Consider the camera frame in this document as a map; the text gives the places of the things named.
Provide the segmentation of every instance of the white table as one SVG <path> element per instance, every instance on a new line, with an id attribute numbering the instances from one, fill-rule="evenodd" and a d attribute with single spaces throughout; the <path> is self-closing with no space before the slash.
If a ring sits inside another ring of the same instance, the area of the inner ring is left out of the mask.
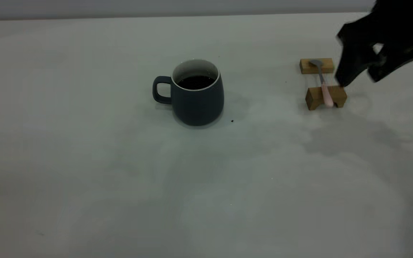
<path id="1" fill-rule="evenodd" d="M 0 257 L 413 255 L 413 63 L 304 101 L 299 59 L 363 15 L 0 21 Z M 151 95 L 191 58 L 223 75 L 208 127 Z"/>

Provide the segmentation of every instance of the spoon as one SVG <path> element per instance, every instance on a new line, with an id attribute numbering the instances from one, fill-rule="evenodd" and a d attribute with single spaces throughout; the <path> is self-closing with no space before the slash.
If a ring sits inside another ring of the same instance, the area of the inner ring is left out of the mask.
<path id="1" fill-rule="evenodd" d="M 313 59 L 310 60 L 310 63 L 318 67 L 318 75 L 320 76 L 321 80 L 321 92 L 323 93 L 324 104 L 327 107 L 332 108 L 334 106 L 334 102 L 332 101 L 328 87 L 326 86 L 326 82 L 324 81 L 323 75 L 321 73 L 321 66 L 323 65 L 323 62 L 321 62 L 320 60 Z"/>

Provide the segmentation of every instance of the dark blue mug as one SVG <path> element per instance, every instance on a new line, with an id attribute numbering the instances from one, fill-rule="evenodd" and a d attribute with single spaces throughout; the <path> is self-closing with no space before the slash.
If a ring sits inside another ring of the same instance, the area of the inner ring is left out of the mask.
<path id="1" fill-rule="evenodd" d="M 170 84 L 170 97 L 160 96 L 159 83 Z M 159 76 L 152 85 L 154 100 L 171 104 L 176 116 L 188 125 L 205 125 L 217 119 L 224 107 L 224 88 L 219 69 L 206 60 L 178 65 L 171 77 Z"/>

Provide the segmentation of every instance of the wooden block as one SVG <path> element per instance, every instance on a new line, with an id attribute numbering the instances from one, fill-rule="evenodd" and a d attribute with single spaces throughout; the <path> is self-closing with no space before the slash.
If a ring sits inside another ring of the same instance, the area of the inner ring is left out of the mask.
<path id="1" fill-rule="evenodd" d="M 323 73 L 333 73 L 334 72 L 334 62 L 332 58 L 311 58 L 311 59 L 301 59 L 300 60 L 300 72 L 304 75 L 308 75 L 311 73 L 318 73 L 318 68 L 316 65 L 310 63 L 310 60 L 318 59 L 323 62 L 321 66 L 321 70 Z"/>
<path id="2" fill-rule="evenodd" d="M 329 94 L 331 94 L 332 101 L 338 108 L 343 108 L 347 100 L 347 93 L 343 87 L 328 86 Z M 323 93 L 321 87 L 308 88 L 305 96 L 308 110 L 315 110 L 319 105 L 324 104 Z"/>

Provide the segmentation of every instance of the dark liquid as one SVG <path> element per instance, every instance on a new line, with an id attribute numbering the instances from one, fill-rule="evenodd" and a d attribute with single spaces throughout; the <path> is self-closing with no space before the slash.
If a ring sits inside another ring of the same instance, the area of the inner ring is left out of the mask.
<path id="1" fill-rule="evenodd" d="M 178 85 L 188 90 L 200 90 L 206 88 L 214 83 L 215 79 L 208 76 L 192 76 L 181 80 Z"/>

